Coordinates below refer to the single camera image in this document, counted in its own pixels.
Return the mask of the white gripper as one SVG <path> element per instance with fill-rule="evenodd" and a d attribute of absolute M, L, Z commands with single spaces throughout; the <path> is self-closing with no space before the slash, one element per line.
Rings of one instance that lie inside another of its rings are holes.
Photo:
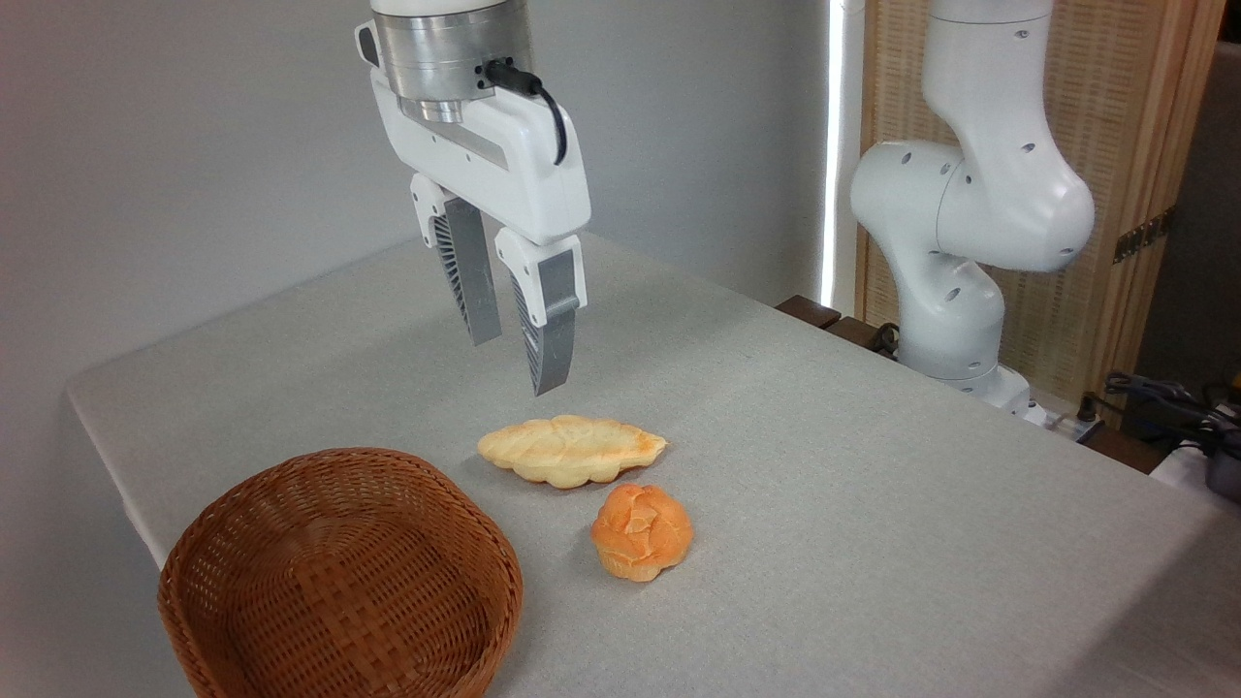
<path fill-rule="evenodd" d="M 503 333 L 482 210 L 506 226 L 495 247 L 510 272 L 532 392 L 563 385 L 575 314 L 587 306 L 572 233 L 589 222 L 589 190 L 566 111 L 491 79 L 530 66 L 526 25 L 369 21 L 355 43 L 390 145 L 416 171 L 421 238 L 437 253 L 472 343 Z"/>

